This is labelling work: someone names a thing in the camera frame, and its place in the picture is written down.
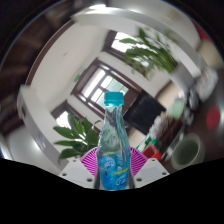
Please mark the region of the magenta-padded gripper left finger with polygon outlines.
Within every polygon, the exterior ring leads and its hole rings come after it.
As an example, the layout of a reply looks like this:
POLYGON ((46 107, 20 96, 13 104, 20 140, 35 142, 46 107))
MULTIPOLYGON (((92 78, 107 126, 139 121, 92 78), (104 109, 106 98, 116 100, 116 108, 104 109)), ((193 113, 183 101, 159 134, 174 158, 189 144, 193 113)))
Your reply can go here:
POLYGON ((60 177, 84 188, 99 189, 100 177, 96 157, 97 148, 93 148, 80 158, 73 158, 60 173, 60 177))

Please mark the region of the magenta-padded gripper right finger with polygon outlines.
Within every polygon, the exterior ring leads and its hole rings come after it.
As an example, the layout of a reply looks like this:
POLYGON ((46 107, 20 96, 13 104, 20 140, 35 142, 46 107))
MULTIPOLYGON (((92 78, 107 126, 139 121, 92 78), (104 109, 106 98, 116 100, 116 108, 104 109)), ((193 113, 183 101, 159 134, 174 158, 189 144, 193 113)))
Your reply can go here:
POLYGON ((168 175, 169 172, 156 158, 147 158, 137 149, 131 149, 130 189, 143 187, 168 175))

